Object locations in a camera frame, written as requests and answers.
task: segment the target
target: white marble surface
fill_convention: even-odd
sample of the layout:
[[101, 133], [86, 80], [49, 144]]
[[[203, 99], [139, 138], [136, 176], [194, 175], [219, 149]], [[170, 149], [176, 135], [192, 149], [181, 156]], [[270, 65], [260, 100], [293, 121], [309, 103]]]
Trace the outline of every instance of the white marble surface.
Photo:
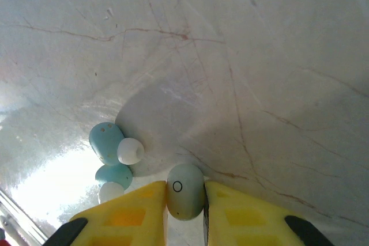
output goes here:
[[190, 160], [367, 245], [367, 1], [0, 0], [0, 187], [51, 234], [97, 204], [88, 134], [116, 119], [148, 150], [131, 189]]

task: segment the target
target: black circle marking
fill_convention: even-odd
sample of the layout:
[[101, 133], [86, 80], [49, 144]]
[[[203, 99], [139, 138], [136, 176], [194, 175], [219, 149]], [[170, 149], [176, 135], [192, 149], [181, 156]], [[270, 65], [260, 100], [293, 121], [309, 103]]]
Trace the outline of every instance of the black circle marking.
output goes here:
[[[180, 184], [180, 190], [175, 190], [174, 185], [175, 185], [176, 183], [179, 183], [179, 184]], [[182, 183], [181, 183], [180, 181], [175, 181], [175, 182], [173, 183], [173, 190], [174, 190], [175, 192], [181, 192], [181, 190], [182, 190]]]

